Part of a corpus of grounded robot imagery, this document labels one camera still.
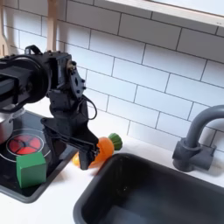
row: black stovetop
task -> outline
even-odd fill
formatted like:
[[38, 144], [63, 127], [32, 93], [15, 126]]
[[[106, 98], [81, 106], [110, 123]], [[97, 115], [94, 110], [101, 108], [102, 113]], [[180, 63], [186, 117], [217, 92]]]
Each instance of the black stovetop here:
[[[14, 120], [12, 135], [0, 145], [0, 193], [26, 203], [33, 202], [40, 196], [76, 152], [68, 146], [62, 153], [60, 161], [52, 164], [52, 153], [42, 132], [41, 118], [41, 116], [25, 112]], [[42, 185], [21, 189], [17, 179], [16, 157], [37, 151], [42, 152], [47, 162], [47, 181]]]

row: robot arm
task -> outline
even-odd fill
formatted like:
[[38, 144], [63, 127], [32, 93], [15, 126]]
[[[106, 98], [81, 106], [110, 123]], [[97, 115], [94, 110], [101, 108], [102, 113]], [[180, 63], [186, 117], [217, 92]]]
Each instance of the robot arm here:
[[[41, 123], [53, 162], [70, 144], [79, 150], [80, 168], [86, 170], [99, 149], [98, 138], [88, 129], [91, 101], [83, 94], [84, 83], [70, 54], [42, 53], [35, 45], [28, 46], [25, 54], [0, 59], [0, 112], [12, 113], [48, 96], [53, 118]], [[15, 108], [5, 109], [10, 104]]]

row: green block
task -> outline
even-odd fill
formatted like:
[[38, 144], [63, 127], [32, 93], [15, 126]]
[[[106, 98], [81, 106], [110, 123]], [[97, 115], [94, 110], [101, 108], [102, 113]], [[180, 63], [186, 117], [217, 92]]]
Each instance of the green block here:
[[46, 182], [46, 160], [41, 152], [17, 157], [17, 180], [21, 188]]

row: sink basin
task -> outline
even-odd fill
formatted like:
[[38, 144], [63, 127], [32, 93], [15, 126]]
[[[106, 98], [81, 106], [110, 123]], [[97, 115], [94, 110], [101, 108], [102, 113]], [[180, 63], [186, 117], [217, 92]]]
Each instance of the sink basin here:
[[223, 224], [224, 189], [120, 153], [80, 196], [73, 218], [76, 224]]

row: metal pot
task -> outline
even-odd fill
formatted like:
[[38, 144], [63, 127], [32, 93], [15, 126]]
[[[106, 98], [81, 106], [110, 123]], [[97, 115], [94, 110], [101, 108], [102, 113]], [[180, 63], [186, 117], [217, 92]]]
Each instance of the metal pot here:
[[19, 111], [13, 114], [0, 113], [0, 144], [4, 143], [10, 138], [13, 131], [13, 120], [20, 117], [24, 112], [25, 110], [21, 108]]

